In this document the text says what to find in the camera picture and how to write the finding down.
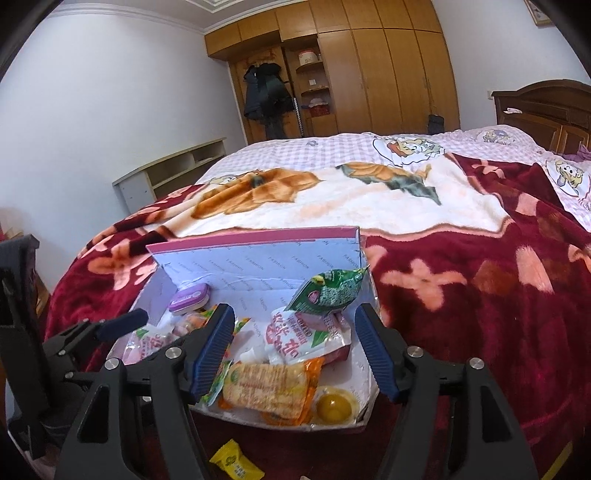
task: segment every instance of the purple tin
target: purple tin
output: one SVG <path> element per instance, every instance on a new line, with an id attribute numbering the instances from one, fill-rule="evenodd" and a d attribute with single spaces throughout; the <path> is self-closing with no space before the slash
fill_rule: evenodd
<path id="1" fill-rule="evenodd" d="M 209 301 L 209 285 L 198 283 L 176 292 L 168 309 L 175 315 L 200 309 Z"/>

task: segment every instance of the bed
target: bed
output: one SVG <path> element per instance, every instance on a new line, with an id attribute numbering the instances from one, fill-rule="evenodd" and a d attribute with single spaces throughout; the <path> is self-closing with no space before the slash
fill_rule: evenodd
<path id="1" fill-rule="evenodd" d="M 520 420 L 540 476 L 552 478 L 591 414 L 591 164 L 550 150 L 572 153 L 577 138 L 588 143 L 591 89 L 544 82 L 496 92 L 495 100 L 493 127 L 277 140 L 228 156 L 198 185 L 92 239 L 55 289 L 47 336 L 128 310 L 155 270 L 148 244 L 359 225 L 382 321 L 436 358 L 483 358 Z M 522 113 L 504 113 L 509 109 Z M 96 352 L 90 368 L 105 354 Z M 442 405 L 441 417 L 446 413 Z M 200 415 L 195 421 L 207 432 L 208 454 L 234 438 L 266 478 L 348 480 L 375 474 L 396 416 L 380 397 L 359 434 L 278 433 Z M 438 427 L 428 478 L 441 467 L 441 419 Z M 150 451 L 156 444 L 148 438 Z M 160 478 L 161 459 L 148 458 Z"/>

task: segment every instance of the wooden wardrobe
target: wooden wardrobe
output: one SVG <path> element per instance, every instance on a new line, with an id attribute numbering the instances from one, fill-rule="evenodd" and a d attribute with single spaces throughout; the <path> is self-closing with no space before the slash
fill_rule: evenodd
<path id="1" fill-rule="evenodd" d="M 446 131 L 460 128 L 452 64 L 430 0 L 303 1 L 229 24 L 205 41 L 210 57 L 229 62 L 241 109 L 242 77 L 263 61 L 282 67 L 286 88 L 305 104 L 297 52 L 320 53 L 331 111 L 313 119 L 302 110 L 306 136 L 425 134 L 429 114 L 444 117 Z M 260 124 L 242 121 L 249 143 L 265 139 Z M 284 126 L 300 137 L 295 112 Z"/>

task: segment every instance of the yellow candy wrapper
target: yellow candy wrapper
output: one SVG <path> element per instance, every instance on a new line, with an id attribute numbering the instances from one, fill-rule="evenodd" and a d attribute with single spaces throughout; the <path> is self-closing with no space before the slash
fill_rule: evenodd
<path id="1" fill-rule="evenodd" d="M 263 471 L 242 454 L 240 446 L 234 440 L 222 446 L 210 462 L 215 463 L 233 480 L 261 480 L 265 476 Z"/>

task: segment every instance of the wooden headboard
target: wooden headboard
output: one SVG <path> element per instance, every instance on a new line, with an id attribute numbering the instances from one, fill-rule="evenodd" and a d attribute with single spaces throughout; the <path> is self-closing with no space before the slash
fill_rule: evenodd
<path id="1" fill-rule="evenodd" d="M 574 80 L 548 80 L 492 96 L 497 122 L 523 130 L 546 150 L 573 154 L 581 143 L 589 147 L 591 86 Z M 505 113 L 508 108 L 523 113 Z"/>

